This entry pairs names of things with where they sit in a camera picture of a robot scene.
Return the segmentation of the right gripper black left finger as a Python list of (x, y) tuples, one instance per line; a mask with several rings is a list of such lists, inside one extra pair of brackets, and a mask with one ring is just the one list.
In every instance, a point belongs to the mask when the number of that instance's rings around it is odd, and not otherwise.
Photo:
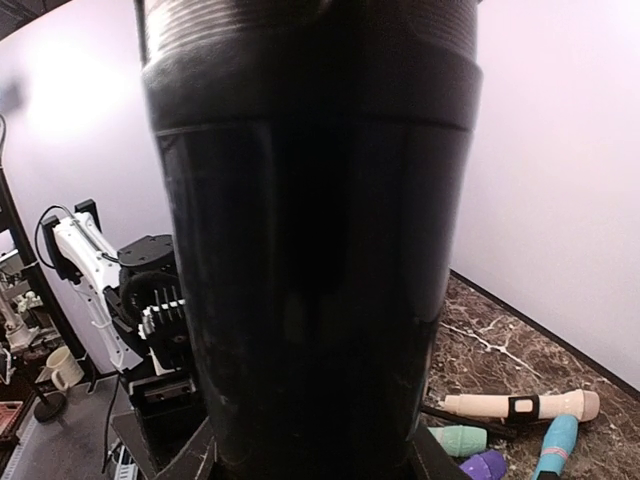
[(210, 477), (216, 461), (216, 443), (208, 418), (204, 419), (165, 467), (160, 467), (156, 461), (155, 451), (134, 411), (114, 415), (111, 426), (144, 479)]

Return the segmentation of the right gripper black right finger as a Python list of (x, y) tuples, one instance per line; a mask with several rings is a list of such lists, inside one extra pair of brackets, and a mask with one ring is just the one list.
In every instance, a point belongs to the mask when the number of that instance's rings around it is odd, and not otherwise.
[(409, 444), (410, 479), (469, 480), (460, 467), (447, 455), (424, 424), (420, 424)]

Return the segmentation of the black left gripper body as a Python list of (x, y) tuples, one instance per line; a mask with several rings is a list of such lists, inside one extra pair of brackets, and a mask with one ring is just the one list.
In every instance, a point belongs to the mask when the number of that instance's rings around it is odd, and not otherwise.
[(188, 369), (156, 372), (153, 356), (127, 378), (127, 393), (154, 445), (185, 443), (205, 419), (197, 380)]

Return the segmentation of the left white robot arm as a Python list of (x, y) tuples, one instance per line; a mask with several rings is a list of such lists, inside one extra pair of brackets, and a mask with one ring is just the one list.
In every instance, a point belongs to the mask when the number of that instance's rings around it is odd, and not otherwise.
[(141, 429), (156, 447), (185, 443), (206, 417), (169, 234), (115, 249), (94, 201), (38, 225), (50, 267), (88, 308)]

